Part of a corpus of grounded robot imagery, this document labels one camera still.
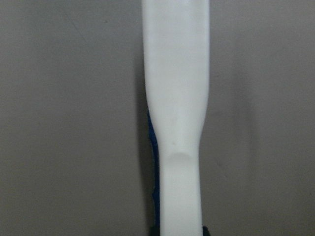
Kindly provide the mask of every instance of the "gray background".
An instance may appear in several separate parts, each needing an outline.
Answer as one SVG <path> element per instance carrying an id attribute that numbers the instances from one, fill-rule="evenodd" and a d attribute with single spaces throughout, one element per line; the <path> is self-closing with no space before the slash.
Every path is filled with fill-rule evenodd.
<path id="1" fill-rule="evenodd" d="M 315 1 L 212 0 L 212 236 L 315 235 Z M 146 236 L 139 0 L 0 1 L 0 235 Z"/>

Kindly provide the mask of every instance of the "white plastic handle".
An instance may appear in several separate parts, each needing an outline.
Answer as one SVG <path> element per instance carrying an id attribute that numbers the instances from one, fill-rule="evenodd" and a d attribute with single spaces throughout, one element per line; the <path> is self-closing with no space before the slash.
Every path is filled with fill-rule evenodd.
<path id="1" fill-rule="evenodd" d="M 198 153 L 208 101 L 209 0 L 142 0 L 142 12 L 161 236 L 202 236 Z"/>

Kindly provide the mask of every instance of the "toothbrush handle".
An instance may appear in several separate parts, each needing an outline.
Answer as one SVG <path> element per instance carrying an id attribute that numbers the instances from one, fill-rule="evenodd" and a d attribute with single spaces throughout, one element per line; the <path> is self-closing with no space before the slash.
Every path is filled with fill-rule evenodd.
<path id="1" fill-rule="evenodd" d="M 142 11 L 161 235 L 202 236 L 198 152 L 208 101 L 209 1 L 142 0 Z"/>

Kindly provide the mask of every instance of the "black base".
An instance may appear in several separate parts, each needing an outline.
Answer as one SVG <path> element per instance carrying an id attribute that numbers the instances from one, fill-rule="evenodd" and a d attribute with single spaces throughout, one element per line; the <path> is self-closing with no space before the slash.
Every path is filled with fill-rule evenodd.
<path id="1" fill-rule="evenodd" d="M 207 227 L 202 227 L 203 236 L 211 236 Z M 159 227 L 153 226 L 150 229 L 150 236 L 159 236 Z"/>

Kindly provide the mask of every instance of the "toothbrush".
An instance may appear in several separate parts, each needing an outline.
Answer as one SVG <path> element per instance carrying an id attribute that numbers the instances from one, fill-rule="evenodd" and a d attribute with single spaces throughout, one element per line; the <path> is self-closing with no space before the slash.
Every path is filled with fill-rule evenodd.
<path id="1" fill-rule="evenodd" d="M 145 83 L 159 151 L 160 235 L 202 236 L 199 142 L 209 0 L 142 0 Z"/>

